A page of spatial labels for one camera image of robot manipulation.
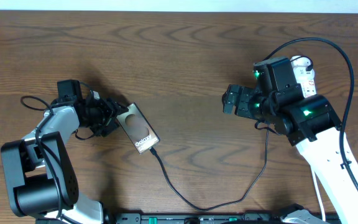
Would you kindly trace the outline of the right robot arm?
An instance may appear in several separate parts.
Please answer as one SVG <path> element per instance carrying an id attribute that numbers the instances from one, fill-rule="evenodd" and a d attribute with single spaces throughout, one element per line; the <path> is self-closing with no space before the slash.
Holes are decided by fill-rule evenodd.
<path id="1" fill-rule="evenodd" d="M 273 124 L 305 158 L 342 223 L 358 223 L 358 163 L 343 121 L 314 84 L 312 60 L 277 57 L 254 64 L 255 88 L 229 85 L 223 111 Z"/>

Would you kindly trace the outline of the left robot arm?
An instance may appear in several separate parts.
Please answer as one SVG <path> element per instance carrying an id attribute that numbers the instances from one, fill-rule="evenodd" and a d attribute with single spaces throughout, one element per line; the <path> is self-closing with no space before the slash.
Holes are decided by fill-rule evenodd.
<path id="1" fill-rule="evenodd" d="M 1 160 L 9 205 L 18 217 L 36 223 L 115 223 L 105 205 L 80 192 L 66 144 L 80 128 L 106 137 L 119 127 L 117 117 L 128 109 L 90 89 L 83 82 L 57 83 L 58 96 L 42 100 L 43 118 L 22 139 L 1 147 Z"/>

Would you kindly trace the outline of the white power strip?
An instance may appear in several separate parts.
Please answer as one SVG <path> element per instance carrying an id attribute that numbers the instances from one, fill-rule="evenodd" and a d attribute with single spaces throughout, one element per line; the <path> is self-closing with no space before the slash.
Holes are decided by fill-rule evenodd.
<path id="1" fill-rule="evenodd" d="M 311 97 L 316 94 L 316 86 L 314 82 L 315 72 L 313 69 L 307 71 L 307 66 L 292 65 L 293 72 L 297 83 L 301 85 L 303 96 L 305 98 Z"/>

